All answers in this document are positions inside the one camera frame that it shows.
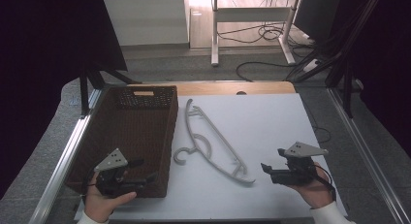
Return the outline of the person's right hand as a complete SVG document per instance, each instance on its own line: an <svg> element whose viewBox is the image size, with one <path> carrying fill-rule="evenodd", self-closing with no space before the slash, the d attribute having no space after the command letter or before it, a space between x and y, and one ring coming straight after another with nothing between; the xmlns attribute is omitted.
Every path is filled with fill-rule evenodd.
<svg viewBox="0 0 411 224"><path fill-rule="evenodd" d="M303 186L290 185L290 188L297 191L313 209L323 208L333 202L332 192L316 179Z"/></svg>

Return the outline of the white cabinet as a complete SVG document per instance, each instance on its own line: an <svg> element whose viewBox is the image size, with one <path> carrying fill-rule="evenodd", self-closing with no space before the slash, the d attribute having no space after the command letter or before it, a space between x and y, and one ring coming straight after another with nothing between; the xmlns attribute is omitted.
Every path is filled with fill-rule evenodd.
<svg viewBox="0 0 411 224"><path fill-rule="evenodd" d="M104 0L122 46L189 42L185 0Z"/></svg>

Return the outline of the white power strip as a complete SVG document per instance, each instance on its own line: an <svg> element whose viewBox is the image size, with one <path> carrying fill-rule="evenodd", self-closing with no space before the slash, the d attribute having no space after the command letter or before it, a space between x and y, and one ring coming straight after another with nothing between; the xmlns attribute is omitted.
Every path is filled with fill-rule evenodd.
<svg viewBox="0 0 411 224"><path fill-rule="evenodd" d="M321 61L319 59L313 59L311 62L309 62L304 68L303 71L305 73L310 72L311 70L313 70L315 67L317 67L318 65L321 64Z"/></svg>

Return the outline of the white metal desk frame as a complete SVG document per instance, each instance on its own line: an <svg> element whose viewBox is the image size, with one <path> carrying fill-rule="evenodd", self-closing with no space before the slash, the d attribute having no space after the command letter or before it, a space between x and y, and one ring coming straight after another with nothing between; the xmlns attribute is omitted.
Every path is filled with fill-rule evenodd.
<svg viewBox="0 0 411 224"><path fill-rule="evenodd" d="M252 8L219 8L218 0L211 0L212 7L212 38L211 65L219 65L219 46L217 27L221 22L282 22L283 32L278 43L289 65L296 61L288 45L288 37L300 0L295 0L291 7L252 7Z"/></svg>

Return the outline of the aluminium rail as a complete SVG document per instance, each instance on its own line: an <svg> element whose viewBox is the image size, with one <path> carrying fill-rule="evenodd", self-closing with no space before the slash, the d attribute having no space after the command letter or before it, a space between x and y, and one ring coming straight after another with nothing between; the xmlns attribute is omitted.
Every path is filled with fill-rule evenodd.
<svg viewBox="0 0 411 224"><path fill-rule="evenodd" d="M95 107L102 93L101 89L94 89L91 92L88 98L88 108L90 108L90 111L78 120L28 224L46 224L61 187L64 185L64 181L74 162L74 158L79 151L79 143L85 136L85 131L93 117Z"/></svg>
<svg viewBox="0 0 411 224"><path fill-rule="evenodd" d="M339 96L336 88L327 88L327 91L332 99L342 122L345 125L351 139L353 140L359 154L363 158L364 164L367 167L372 179L374 180L384 202L386 203L390 213L392 214L396 224L411 224L411 215L406 212L404 205L393 186L384 175L381 167L377 163L372 154L367 142L364 139L359 127L353 117L350 117L342 106L342 98Z"/></svg>

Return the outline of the dark curtain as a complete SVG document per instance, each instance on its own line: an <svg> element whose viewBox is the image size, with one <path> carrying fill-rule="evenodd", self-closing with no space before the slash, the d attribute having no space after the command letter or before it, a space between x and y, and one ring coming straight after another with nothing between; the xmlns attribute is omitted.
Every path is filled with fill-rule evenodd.
<svg viewBox="0 0 411 224"><path fill-rule="evenodd" d="M86 68L127 69L104 0L0 0L0 200Z"/></svg>
<svg viewBox="0 0 411 224"><path fill-rule="evenodd" d="M342 0L354 14L367 0ZM378 0L349 54L361 98L411 157L411 0Z"/></svg>

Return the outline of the grey plastic clothes hanger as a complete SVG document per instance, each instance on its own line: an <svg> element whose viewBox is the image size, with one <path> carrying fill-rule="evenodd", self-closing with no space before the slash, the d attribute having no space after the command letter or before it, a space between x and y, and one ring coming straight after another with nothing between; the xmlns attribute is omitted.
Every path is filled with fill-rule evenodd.
<svg viewBox="0 0 411 224"><path fill-rule="evenodd" d="M228 150L228 152L233 156L235 167L231 171L225 170L221 165L219 165L212 159L212 155L213 155L212 144L206 136L199 134L199 133L195 133L193 131L193 128L190 122L190 118L192 116L199 116L200 118L202 118L207 123L207 125L211 128L213 133L222 142L222 144ZM184 121L185 121L185 125L186 125L187 132L189 135L189 139L191 140L193 146L192 147L180 147L174 152L173 160L176 162L176 164L178 165L186 164L186 160L181 159L179 157L180 153L185 152L191 155L195 152L199 152L211 167L213 167L216 171L218 171L222 175L229 177L231 180L236 181L238 183L245 184L245 185L250 185L255 182L255 179L246 178L238 174L239 172L242 172L244 175L248 174L248 168L247 168L246 163L238 155L238 153L231 146L231 144L227 141L224 135L219 131L219 129L214 125L212 120L203 111L203 109L193 104L192 99L188 99L186 102L185 112L184 112Z"/></svg>

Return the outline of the black metal stand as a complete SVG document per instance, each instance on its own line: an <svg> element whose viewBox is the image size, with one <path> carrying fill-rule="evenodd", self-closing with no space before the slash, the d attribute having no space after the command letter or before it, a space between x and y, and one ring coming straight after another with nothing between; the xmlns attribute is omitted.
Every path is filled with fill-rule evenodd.
<svg viewBox="0 0 411 224"><path fill-rule="evenodd" d="M95 89L103 89L106 86L106 82L103 79L101 72L104 71L111 75L112 77L125 82L126 84L142 84L141 81L132 80L120 72L106 67L99 63L94 63L91 65L86 65L81 68L79 76L80 84L80 100L81 100L81 115L80 118L85 118L89 112L89 95L88 95L88 83L91 82L91 85Z"/></svg>
<svg viewBox="0 0 411 224"><path fill-rule="evenodd" d="M295 76L293 79L291 76L288 76L287 81L300 83L326 69L331 69L326 77L325 85L327 88L336 88L340 81L343 80L342 108L346 114L352 118L351 93L353 70L348 65L348 58L378 1L379 0L364 0L360 5L360 9L356 11L344 27L335 35L335 40L330 39L330 43L334 43L334 49L329 58L303 75Z"/></svg>

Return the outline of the brown woven basket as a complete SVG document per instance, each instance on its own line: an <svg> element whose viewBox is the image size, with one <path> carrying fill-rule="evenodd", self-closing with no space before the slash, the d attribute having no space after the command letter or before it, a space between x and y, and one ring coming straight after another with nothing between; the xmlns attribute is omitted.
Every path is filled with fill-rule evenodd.
<svg viewBox="0 0 411 224"><path fill-rule="evenodd" d="M177 113L174 86L109 88L93 111L65 184L81 193L87 175L119 149L129 162L143 160L142 165L128 169L126 182L156 175L138 196L166 197Z"/></svg>

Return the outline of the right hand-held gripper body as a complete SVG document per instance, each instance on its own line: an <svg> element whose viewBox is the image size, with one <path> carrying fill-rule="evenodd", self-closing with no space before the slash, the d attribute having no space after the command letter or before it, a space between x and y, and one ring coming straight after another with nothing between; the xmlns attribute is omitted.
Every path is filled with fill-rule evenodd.
<svg viewBox="0 0 411 224"><path fill-rule="evenodd" d="M273 183L302 186L310 183L317 175L312 156L327 155L329 152L310 144L295 142L285 149L287 170L274 170L270 175Z"/></svg>

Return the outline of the person's left hand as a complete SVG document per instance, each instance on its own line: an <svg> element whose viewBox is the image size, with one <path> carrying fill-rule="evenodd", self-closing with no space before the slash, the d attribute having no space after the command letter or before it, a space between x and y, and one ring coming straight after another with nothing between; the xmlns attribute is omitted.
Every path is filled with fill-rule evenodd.
<svg viewBox="0 0 411 224"><path fill-rule="evenodd" d="M103 196L95 185L98 174L95 173L87 184L84 213L93 221L104 223L109 220L112 212L119 206L133 201L136 192L130 192L117 198Z"/></svg>

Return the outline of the white table mat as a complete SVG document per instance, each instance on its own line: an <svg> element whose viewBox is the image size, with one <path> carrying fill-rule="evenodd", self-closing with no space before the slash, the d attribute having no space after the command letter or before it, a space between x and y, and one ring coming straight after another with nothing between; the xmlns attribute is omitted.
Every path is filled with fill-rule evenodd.
<svg viewBox="0 0 411 224"><path fill-rule="evenodd" d="M255 179L250 185L231 180L211 167L195 152L182 152L185 165L173 160L180 147L192 147L184 121L185 105L193 100L212 120ZM300 95L177 95L178 113L172 141L167 196L141 198L118 208L112 219L130 222L264 221L309 216L309 206L292 189L274 184L261 164L287 170L286 159L277 152L295 142L320 147ZM212 144L212 159L225 170L235 167L233 156L199 116L190 122L195 133Z"/></svg>

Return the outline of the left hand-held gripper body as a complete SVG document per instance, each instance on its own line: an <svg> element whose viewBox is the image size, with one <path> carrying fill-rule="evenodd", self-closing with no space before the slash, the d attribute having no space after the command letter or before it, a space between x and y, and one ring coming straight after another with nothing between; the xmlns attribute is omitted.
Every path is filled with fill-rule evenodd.
<svg viewBox="0 0 411 224"><path fill-rule="evenodd" d="M95 186L103 196L109 198L117 198L130 192L136 192L136 184L124 180L127 169L127 159L116 148L95 166L94 172L97 174Z"/></svg>

